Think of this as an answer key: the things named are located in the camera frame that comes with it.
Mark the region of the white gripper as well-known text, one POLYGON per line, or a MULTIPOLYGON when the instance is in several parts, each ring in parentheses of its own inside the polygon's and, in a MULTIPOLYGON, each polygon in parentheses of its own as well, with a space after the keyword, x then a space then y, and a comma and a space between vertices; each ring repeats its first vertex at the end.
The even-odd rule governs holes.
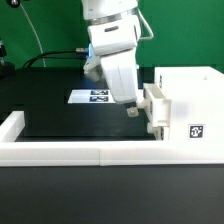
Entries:
POLYGON ((105 77, 114 101, 126 104, 129 117, 137 117, 136 48, 141 35, 136 15, 88 27, 90 36, 87 76, 92 81, 105 77))

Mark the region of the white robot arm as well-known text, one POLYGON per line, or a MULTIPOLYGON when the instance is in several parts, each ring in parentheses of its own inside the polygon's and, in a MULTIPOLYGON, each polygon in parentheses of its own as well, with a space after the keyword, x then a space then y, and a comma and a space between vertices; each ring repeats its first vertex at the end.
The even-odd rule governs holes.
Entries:
POLYGON ((84 74, 105 78, 115 103, 138 115, 136 49, 140 40, 154 38, 138 8, 139 0, 81 0, 90 39, 84 74))

